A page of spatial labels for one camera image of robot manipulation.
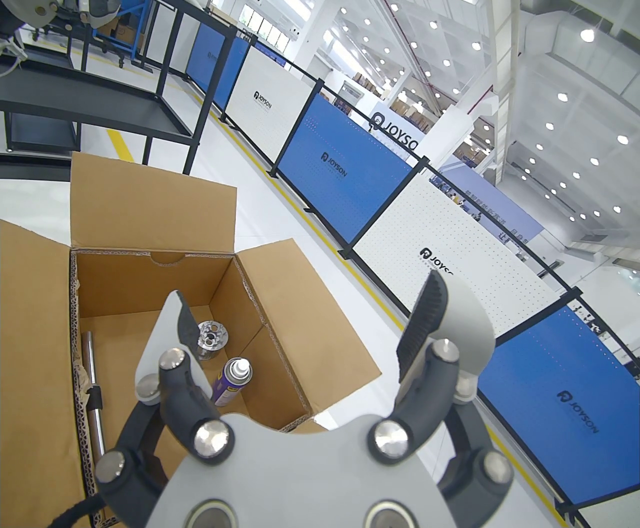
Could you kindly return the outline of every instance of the black cable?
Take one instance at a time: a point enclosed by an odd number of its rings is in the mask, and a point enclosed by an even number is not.
[[[96,493],[75,506],[69,508],[62,515],[56,517],[47,528],[72,528],[85,515],[92,515],[106,506],[104,499]]]

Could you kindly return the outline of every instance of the spray can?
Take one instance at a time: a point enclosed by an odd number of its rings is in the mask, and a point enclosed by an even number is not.
[[[213,383],[211,400],[217,407],[224,407],[242,388],[251,381],[253,369],[249,360],[244,358],[230,359],[218,379]]]
[[[200,361],[206,361],[216,356],[229,341],[229,334],[224,325],[216,321],[203,321],[198,325],[200,336],[196,356]]]

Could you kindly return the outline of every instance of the open cardboard box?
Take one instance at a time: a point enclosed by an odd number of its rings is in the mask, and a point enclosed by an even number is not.
[[[174,289],[228,329],[203,363],[211,381],[227,358],[253,365],[223,412],[288,431],[380,375],[295,242],[234,253],[236,189],[74,153],[70,213],[71,249],[0,222],[1,526],[46,526],[93,493],[80,334],[93,332],[109,449]],[[170,476],[186,452],[165,430],[156,454]]]

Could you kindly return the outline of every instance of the purple spray can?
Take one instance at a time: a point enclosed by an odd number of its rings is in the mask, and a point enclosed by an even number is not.
[[[251,381],[253,369],[245,358],[230,359],[213,383],[211,400],[217,407],[227,405]]]

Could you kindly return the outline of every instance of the white floor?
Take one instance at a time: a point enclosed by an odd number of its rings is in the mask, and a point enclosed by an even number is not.
[[[41,44],[58,46],[54,38],[50,38],[48,44],[46,42]],[[78,67],[80,55],[77,49],[73,59]],[[92,54],[88,71],[149,90],[156,87],[157,77],[128,62],[121,70],[111,54]],[[164,96],[193,130],[200,109],[194,92],[180,79],[169,78]],[[122,137],[133,159],[140,163],[145,138],[128,132],[122,132]],[[83,151],[91,154],[118,157],[105,129],[85,125],[82,146]],[[154,140],[150,165],[181,172],[187,149],[183,145]],[[388,414],[397,391],[397,326],[211,117],[205,126],[191,175],[238,188],[236,251],[295,239],[378,364],[382,372],[380,378],[319,415],[317,421],[327,428],[334,428],[365,413]],[[69,244],[69,184],[0,180],[0,218]],[[440,478],[452,455],[451,440],[444,428],[440,428],[420,450],[420,458],[435,479]],[[505,503],[486,526],[543,528],[557,525],[518,475]]]

